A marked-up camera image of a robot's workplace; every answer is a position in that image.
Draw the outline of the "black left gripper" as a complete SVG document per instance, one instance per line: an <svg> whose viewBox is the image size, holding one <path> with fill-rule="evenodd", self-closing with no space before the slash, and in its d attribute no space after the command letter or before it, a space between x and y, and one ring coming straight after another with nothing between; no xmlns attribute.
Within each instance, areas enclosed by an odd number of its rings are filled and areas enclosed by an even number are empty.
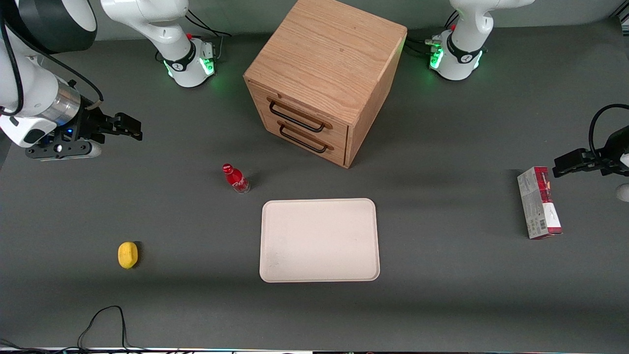
<svg viewBox="0 0 629 354"><path fill-rule="evenodd" d="M595 155L585 148L578 148L553 160L553 176L560 178L579 171L596 171L600 169L602 176L611 174L627 177L629 175L629 126L611 134L602 148L596 150L600 164Z"/></svg>

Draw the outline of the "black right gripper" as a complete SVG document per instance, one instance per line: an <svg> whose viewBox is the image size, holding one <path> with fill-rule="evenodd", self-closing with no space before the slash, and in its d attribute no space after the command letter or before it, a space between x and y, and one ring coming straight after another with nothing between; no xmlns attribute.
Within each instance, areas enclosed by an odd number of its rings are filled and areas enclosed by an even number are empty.
<svg viewBox="0 0 629 354"><path fill-rule="evenodd" d="M100 108L88 110L91 101L81 101L77 115L69 123L57 127L47 135L47 143L54 141L72 142L78 140L95 140L104 143L105 135L126 135L137 141L143 140L142 124L137 119L124 113L112 117L103 114Z"/></svg>

